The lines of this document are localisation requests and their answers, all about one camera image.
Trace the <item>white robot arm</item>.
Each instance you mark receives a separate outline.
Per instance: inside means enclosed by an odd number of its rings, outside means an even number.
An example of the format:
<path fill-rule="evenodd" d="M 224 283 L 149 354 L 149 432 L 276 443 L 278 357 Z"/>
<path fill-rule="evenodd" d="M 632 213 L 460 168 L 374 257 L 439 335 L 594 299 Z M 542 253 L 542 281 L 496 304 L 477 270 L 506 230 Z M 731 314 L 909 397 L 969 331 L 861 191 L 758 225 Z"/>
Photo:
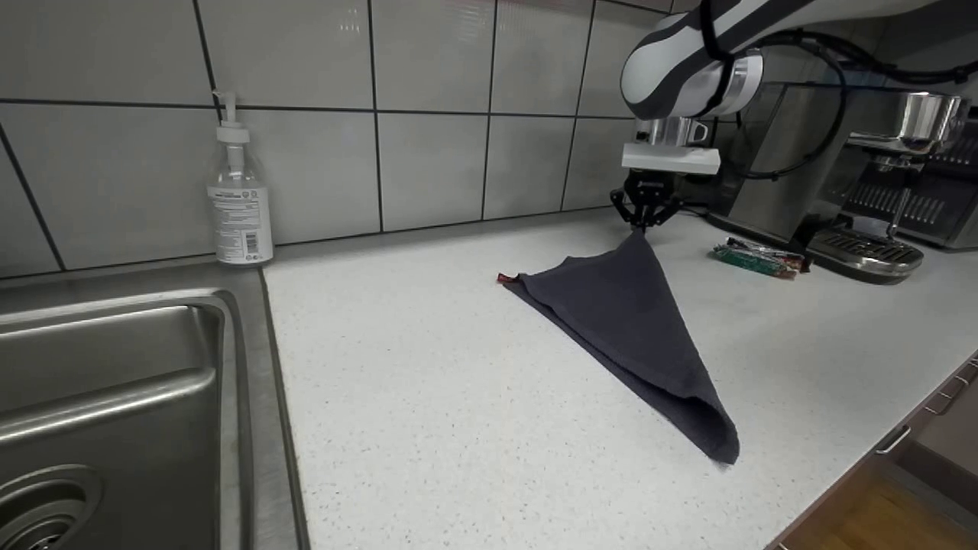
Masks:
<path fill-rule="evenodd" d="M 840 131 L 851 84 L 840 57 L 909 85 L 965 84 L 978 61 L 910 70 L 875 57 L 861 46 L 821 33 L 829 20 L 905 14 L 937 0 L 699 0 L 693 9 L 665 17 L 637 42 L 620 70 L 620 98 L 637 118 L 699 118 L 741 113 L 762 85 L 768 46 L 806 48 L 837 73 L 837 109 L 829 134 L 795 165 L 754 170 L 754 181 L 781 181 L 814 165 Z"/>

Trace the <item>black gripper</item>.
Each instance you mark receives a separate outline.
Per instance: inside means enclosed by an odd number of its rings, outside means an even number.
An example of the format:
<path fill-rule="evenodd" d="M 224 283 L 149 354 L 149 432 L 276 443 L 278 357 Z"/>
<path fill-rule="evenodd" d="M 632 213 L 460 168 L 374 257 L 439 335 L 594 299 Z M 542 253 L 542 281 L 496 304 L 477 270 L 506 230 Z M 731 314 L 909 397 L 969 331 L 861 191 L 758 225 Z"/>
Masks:
<path fill-rule="evenodd" d="M 677 186 L 657 170 L 629 170 L 627 181 L 612 191 L 617 216 L 639 235 L 665 225 L 677 210 Z"/>

